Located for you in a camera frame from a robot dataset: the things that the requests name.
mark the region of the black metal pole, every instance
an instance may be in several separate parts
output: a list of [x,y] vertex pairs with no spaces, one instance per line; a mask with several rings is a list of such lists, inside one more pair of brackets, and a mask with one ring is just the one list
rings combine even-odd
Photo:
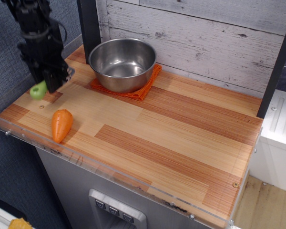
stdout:
[[96,3],[95,0],[77,0],[77,6],[80,16],[86,63],[88,63],[89,53],[101,43]]
[[270,105],[272,96],[276,90],[277,82],[282,74],[283,67],[286,62],[286,35],[282,43],[281,50],[277,56],[275,66],[273,68],[270,80],[268,82],[262,103],[259,107],[257,117],[264,118],[267,112],[267,109]]

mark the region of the control panel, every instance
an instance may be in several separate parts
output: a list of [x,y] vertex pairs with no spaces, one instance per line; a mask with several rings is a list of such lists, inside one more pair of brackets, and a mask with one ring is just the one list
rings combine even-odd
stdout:
[[147,219],[142,212],[112,197],[109,197],[95,189],[90,189],[89,200],[93,213],[95,217],[97,217],[96,221],[98,221],[100,227],[103,228],[104,227],[103,225],[105,225],[105,223],[109,221],[108,217],[102,214],[104,213],[103,211],[107,211],[112,216],[115,216],[132,224],[134,228],[147,229]]

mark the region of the orange towel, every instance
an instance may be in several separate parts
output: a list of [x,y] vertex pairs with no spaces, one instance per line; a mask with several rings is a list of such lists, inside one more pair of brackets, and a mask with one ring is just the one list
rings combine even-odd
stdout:
[[149,81],[147,82],[147,84],[143,88],[141,88],[141,89],[139,89],[139,90],[137,90],[135,92],[130,92],[130,93],[112,92],[112,91],[104,88],[102,85],[100,85],[100,83],[99,83],[97,78],[95,78],[91,82],[91,87],[94,88],[94,89],[98,89],[100,91],[103,91],[103,92],[110,93],[110,94],[116,94],[116,95],[119,95],[119,96],[123,96],[123,97],[127,97],[127,98],[132,98],[132,99],[135,99],[135,100],[143,101],[143,99],[146,97],[148,91],[151,89],[151,87],[153,85],[153,82],[156,79],[158,73],[161,71],[161,69],[162,69],[161,65],[155,64],[155,66],[153,68],[152,76],[149,79]]

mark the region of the wooden countertop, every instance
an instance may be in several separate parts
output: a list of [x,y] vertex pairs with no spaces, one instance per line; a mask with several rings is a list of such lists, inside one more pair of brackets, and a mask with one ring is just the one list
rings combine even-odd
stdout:
[[188,202],[230,219],[240,190],[232,184],[241,184],[261,128],[262,119],[256,117],[260,99],[161,71],[139,102],[93,90],[95,75],[85,63],[83,47],[66,61],[75,69],[70,83],[41,101],[25,93],[0,117],[20,126],[19,132],[25,128],[51,139],[52,114],[65,108],[74,123],[63,146],[142,181],[146,185],[110,174],[174,202],[176,210],[221,227]]

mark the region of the stainless steel bowl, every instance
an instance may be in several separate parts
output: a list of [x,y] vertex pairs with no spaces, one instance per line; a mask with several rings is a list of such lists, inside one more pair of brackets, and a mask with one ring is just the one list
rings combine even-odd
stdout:
[[89,55],[89,65],[100,84],[118,93],[134,92],[146,85],[155,63],[155,49],[132,38],[101,43]]

